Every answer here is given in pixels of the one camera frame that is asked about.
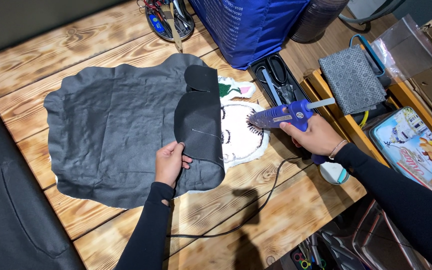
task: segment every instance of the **black sleeve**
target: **black sleeve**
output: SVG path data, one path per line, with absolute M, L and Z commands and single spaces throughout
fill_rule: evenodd
M 432 191 L 346 144 L 334 157 L 361 182 L 411 245 L 432 264 Z
M 159 270 L 163 268 L 164 244 L 174 190 L 165 183 L 153 182 L 144 203 L 141 217 L 129 242 L 119 258 L 115 270 Z

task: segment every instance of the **wooden table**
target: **wooden table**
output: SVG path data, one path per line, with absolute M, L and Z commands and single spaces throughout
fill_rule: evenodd
M 210 67 L 218 69 L 219 75 L 252 81 L 248 71 L 235 70 L 228 65 L 198 17 L 193 17 L 196 29 L 183 42 L 184 52 L 201 57 Z M 335 23 L 331 27 L 340 31 L 337 38 L 349 40 L 354 32 L 341 27 L 339 21 Z M 369 40 L 391 23 L 373 25 L 379 28 L 379 33 L 367 36 Z M 305 65 L 314 66 L 315 57 L 328 54 L 324 48 L 335 52 L 342 49 L 343 42 L 335 47 L 331 40 L 334 36 L 329 34 L 328 38 L 314 46 L 292 41 L 292 46 L 285 44 L 281 54 L 298 80 L 302 79 L 301 69 Z M 304 53 L 311 53 L 312 57 L 295 56 L 292 52 L 298 50 L 306 50 Z M 85 67 L 120 64 L 148 67 L 159 65 L 173 53 L 177 53 L 174 44 L 151 32 L 136 1 L 104 10 L 0 52 L 0 115 L 87 269 L 114 267 L 142 207 L 112 208 L 74 199 L 57 190 L 48 152 L 44 98 L 61 86 L 64 77 L 75 75 Z M 260 90 L 249 101 L 268 107 Z M 240 224 L 265 201 L 279 163 L 294 157 L 293 151 L 285 134 L 271 133 L 269 146 L 260 159 L 230 168 L 221 185 L 212 191 L 185 194 L 175 199 L 171 233 L 216 234 Z M 344 185 L 334 186 L 321 179 L 314 164 L 301 159 L 288 162 L 281 169 L 267 206 L 240 230 L 211 239 L 168 239 L 168 269 L 245 269 L 249 268 L 247 266 L 263 269 L 365 193 L 354 178 Z

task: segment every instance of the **hand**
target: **hand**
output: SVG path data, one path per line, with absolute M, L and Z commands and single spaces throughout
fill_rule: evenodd
M 183 155 L 183 149 L 184 143 L 174 141 L 156 151 L 155 182 L 165 183 L 172 188 L 176 186 L 181 168 L 189 169 L 188 163 L 193 162 L 190 157 Z
M 293 143 L 297 147 L 303 146 L 306 150 L 316 155 L 329 156 L 334 148 L 343 141 L 343 138 L 319 114 L 313 114 L 309 118 L 308 128 L 305 132 L 286 122 L 281 122 L 279 127 L 291 136 Z M 333 156 L 345 144 L 347 142 L 340 145 Z

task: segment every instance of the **blue hot glue gun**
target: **blue hot glue gun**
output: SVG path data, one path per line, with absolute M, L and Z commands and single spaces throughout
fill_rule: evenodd
M 286 122 L 301 131 L 308 128 L 308 120 L 313 116 L 312 109 L 334 104 L 333 97 L 310 103 L 307 99 L 294 101 L 289 105 L 283 104 L 257 112 L 249 117 L 249 122 L 261 128 L 279 128 L 279 123 Z M 324 156 L 313 154 L 311 159 L 316 164 L 326 162 Z

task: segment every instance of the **yellow cable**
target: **yellow cable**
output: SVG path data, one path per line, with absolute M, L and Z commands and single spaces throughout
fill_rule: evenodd
M 368 120 L 369 111 L 364 112 L 363 120 L 361 120 L 361 123 L 359 123 L 359 127 L 363 127 L 366 124 L 366 121 Z

